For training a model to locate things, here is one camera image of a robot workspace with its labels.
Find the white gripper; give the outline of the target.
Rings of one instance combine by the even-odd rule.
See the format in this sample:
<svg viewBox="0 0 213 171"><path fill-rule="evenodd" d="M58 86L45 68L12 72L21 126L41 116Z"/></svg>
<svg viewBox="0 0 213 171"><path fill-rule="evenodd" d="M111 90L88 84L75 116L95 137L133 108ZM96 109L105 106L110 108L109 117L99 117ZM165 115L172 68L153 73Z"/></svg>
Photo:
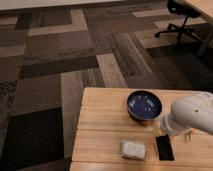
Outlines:
<svg viewBox="0 0 213 171"><path fill-rule="evenodd" d="M177 136L185 133L185 129L177 123L170 113L164 115L160 122L153 123L153 134L155 136L163 136L165 134Z"/></svg>

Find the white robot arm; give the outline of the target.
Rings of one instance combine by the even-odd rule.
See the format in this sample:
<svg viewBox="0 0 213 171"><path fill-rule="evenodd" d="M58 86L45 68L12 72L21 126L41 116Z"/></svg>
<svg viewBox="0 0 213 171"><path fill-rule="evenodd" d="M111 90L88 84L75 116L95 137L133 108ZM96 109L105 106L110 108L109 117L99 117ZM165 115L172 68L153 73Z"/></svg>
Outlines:
<svg viewBox="0 0 213 171"><path fill-rule="evenodd" d="M213 135L213 94L200 92L175 100L153 128L157 136L179 136L197 129Z"/></svg>

